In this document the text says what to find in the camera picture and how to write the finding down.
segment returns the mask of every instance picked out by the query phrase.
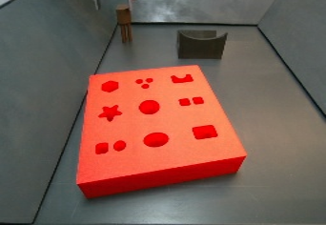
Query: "red foam block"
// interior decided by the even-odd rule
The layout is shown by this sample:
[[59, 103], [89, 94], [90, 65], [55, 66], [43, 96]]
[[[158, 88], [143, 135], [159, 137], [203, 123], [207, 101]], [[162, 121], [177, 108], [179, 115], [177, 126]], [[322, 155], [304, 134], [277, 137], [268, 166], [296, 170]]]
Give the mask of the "red foam block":
[[233, 174], [245, 158], [198, 66], [91, 76], [77, 175], [87, 198]]

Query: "gray table surface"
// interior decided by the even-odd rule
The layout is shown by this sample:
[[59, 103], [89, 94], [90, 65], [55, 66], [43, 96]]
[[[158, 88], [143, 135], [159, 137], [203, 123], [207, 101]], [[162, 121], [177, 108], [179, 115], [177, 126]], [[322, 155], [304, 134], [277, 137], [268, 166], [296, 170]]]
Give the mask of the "gray table surface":
[[[177, 30], [230, 33], [222, 60], [177, 59]], [[326, 222], [326, 124], [257, 27], [134, 25], [99, 73], [201, 65], [249, 156], [238, 174], [86, 199], [75, 184], [83, 111], [36, 224]]]

